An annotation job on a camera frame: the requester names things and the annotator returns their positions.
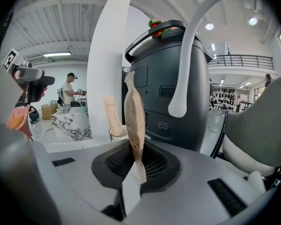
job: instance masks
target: black slot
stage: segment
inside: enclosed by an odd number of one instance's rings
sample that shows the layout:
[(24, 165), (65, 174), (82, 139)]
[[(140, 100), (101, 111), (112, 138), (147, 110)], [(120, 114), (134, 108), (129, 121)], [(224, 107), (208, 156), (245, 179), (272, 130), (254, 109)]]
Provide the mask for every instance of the black slot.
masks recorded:
[(207, 183), (232, 217), (246, 208), (246, 205), (221, 179), (210, 180)]
[[(176, 90), (176, 86), (161, 86), (159, 89), (159, 97), (160, 98), (172, 98), (174, 96)], [(190, 92), (190, 87), (187, 87), (186, 97), (188, 98)]]
[(52, 161), (52, 163), (53, 163), (53, 165), (55, 167), (62, 166), (62, 165), (65, 165), (65, 164), (68, 164), (68, 163), (72, 163), (72, 162), (75, 162), (75, 160), (72, 157), (68, 157), (68, 158), (65, 158), (65, 159)]

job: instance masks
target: ceiling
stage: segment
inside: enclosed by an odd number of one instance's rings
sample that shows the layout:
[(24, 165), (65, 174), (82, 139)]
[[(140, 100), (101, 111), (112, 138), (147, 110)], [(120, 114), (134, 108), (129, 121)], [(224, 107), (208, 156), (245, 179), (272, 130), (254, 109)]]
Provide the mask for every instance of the ceiling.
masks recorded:
[[(0, 57), (4, 58), (13, 47), (25, 59), (37, 63), (57, 60), (87, 60), (93, 33), (107, 0), (18, 0), (14, 5), (12, 22), (3, 40)], [(131, 5), (150, 18), (178, 19), (188, 22), (203, 0), (131, 0)], [(204, 35), (205, 25), (254, 29), (260, 40), (265, 38), (273, 15), (261, 0), (223, 0), (206, 14), (198, 32)], [(248, 25), (256, 15), (260, 22)], [(71, 56), (43, 58), (44, 53), (70, 51)]]
[(244, 86), (245, 88), (249, 88), (250, 86), (256, 85), (265, 81), (264, 77), (261, 76), (250, 76), (250, 75), (241, 75), (241, 74), (210, 74), (209, 78), (212, 80), (211, 83), (221, 84), (221, 80), (224, 80), (223, 85), (237, 85), (237, 87)]

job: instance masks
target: man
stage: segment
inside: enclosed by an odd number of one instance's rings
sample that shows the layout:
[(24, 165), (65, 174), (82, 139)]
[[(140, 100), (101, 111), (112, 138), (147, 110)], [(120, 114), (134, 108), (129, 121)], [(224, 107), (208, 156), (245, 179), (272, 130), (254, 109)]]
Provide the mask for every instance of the man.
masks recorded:
[(66, 107), (71, 107), (71, 102), (74, 101), (74, 95), (85, 95), (85, 92), (79, 91), (74, 92), (72, 85), (70, 83), (74, 82), (74, 79), (76, 79), (74, 73), (69, 73), (67, 75), (66, 82), (62, 85), (62, 93), (64, 97), (64, 104)]
[(29, 107), (29, 118), (31, 119), (31, 123), (34, 123), (39, 118), (39, 114), (38, 114), (38, 111), (35, 109), (34, 106), (31, 106), (31, 105), (29, 105), (29, 106), (30, 106)]

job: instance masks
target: white pillar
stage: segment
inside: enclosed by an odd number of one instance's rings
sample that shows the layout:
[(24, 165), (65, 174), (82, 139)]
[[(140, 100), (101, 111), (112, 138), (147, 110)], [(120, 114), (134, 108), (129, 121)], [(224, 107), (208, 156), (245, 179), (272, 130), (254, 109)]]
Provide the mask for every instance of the white pillar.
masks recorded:
[(109, 124), (102, 96), (114, 95), (122, 118), (121, 72), (130, 0), (108, 0), (96, 25), (89, 51), (87, 92), (93, 138), (107, 136)]

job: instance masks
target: balcony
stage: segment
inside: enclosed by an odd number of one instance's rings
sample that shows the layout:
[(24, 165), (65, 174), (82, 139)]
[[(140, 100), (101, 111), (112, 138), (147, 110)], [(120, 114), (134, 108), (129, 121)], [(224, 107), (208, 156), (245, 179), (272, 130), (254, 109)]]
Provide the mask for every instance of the balcony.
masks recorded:
[(253, 67), (273, 70), (273, 58), (254, 55), (219, 55), (208, 63), (208, 67)]

